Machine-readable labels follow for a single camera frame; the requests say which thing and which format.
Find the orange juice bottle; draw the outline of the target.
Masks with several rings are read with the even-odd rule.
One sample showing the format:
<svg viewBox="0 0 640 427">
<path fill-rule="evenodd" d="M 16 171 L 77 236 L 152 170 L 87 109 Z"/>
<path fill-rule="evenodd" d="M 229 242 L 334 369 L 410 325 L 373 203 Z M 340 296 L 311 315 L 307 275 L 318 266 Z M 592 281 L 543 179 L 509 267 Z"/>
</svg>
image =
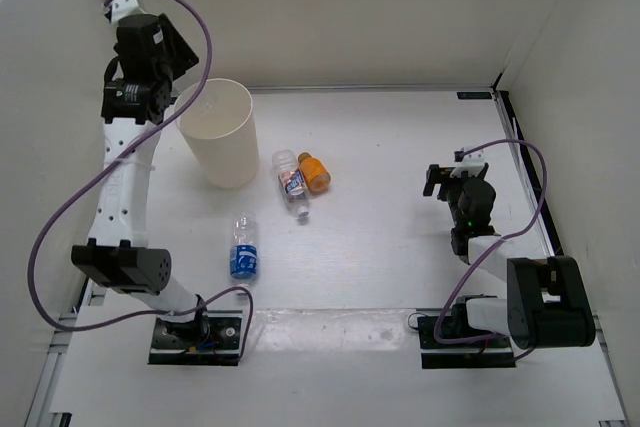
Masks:
<svg viewBox="0 0 640 427">
<path fill-rule="evenodd" d="M 298 163 L 311 193 L 321 194 L 328 190 L 331 183 L 331 175 L 319 159 L 308 152 L 302 152 L 298 155 Z"/>
</svg>

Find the clear bottle white blue label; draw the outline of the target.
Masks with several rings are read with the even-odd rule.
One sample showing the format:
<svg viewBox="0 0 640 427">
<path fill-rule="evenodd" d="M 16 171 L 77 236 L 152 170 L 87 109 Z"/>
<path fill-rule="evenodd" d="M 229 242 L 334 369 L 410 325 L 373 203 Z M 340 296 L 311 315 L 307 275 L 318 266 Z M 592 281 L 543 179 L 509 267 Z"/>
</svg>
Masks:
<svg viewBox="0 0 640 427">
<path fill-rule="evenodd" d="M 306 221 L 309 197 L 297 157 L 291 150 L 280 150 L 272 155 L 272 166 L 288 211 L 299 221 Z"/>
</svg>

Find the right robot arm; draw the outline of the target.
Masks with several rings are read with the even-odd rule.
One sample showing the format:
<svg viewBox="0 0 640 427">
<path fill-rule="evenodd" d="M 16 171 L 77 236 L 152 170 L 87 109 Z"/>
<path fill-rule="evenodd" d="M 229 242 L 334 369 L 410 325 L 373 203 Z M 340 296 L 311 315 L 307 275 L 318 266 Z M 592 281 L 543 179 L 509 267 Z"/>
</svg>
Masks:
<svg viewBox="0 0 640 427">
<path fill-rule="evenodd" d="M 487 170 L 432 164 L 426 172 L 424 196 L 436 196 L 451 213 L 453 253 L 471 272 L 484 269 L 507 287 L 505 298 L 463 296 L 456 287 L 436 317 L 434 340 L 470 347 L 510 338 L 524 351 L 592 345 L 596 326 L 576 260 L 541 258 L 496 233 L 496 192 L 485 179 Z"/>
</svg>

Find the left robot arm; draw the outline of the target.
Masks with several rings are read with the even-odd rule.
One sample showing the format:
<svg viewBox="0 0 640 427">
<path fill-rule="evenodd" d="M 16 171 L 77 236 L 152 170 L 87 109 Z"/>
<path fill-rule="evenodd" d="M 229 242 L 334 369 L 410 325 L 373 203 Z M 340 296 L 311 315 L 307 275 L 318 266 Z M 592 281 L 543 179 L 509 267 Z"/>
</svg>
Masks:
<svg viewBox="0 0 640 427">
<path fill-rule="evenodd" d="M 117 23 L 115 58 L 105 72 L 101 117 L 104 164 L 114 169 L 100 183 L 87 241 L 72 263 L 96 284 L 129 294 L 176 322 L 191 347 L 210 335 L 207 318 L 194 312 L 197 295 L 172 275 L 165 249 L 149 247 L 146 212 L 157 127 L 170 105 L 173 82 L 198 58 L 164 14 L 133 14 Z"/>
</svg>

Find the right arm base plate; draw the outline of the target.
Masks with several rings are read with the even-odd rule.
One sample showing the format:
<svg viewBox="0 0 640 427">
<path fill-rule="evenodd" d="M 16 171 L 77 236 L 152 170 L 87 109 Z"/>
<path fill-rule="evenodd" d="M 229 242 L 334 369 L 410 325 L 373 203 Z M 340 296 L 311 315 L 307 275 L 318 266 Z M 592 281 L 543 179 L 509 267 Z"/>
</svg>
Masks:
<svg viewBox="0 0 640 427">
<path fill-rule="evenodd" d="M 416 310 L 407 317 L 407 326 L 418 335 L 423 370 L 515 368 L 516 360 L 508 338 L 473 343 L 442 344 L 434 337 L 438 312 Z"/>
</svg>

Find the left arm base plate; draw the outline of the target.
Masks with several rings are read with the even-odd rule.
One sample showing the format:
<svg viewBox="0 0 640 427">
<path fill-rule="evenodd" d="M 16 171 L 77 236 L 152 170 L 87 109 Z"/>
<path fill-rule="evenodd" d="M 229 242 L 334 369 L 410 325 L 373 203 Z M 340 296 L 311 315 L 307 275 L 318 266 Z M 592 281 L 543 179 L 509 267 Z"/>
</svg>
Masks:
<svg viewBox="0 0 640 427">
<path fill-rule="evenodd" d="M 204 335 L 185 341 L 155 321 L 148 351 L 149 365 L 157 366 L 237 366 L 245 328 L 240 310 L 206 313 Z"/>
</svg>

